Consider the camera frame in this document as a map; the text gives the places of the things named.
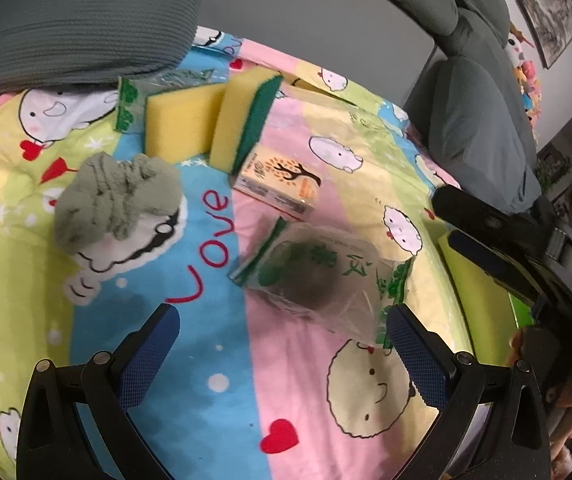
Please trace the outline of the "person's right hand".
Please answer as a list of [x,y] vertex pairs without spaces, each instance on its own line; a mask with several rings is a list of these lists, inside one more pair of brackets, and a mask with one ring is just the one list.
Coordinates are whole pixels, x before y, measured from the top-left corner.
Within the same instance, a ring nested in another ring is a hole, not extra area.
[[507,364],[520,360],[536,375],[546,415],[551,478],[567,479],[572,471],[568,442],[572,439],[572,339],[560,338],[536,326],[519,328],[510,336]]

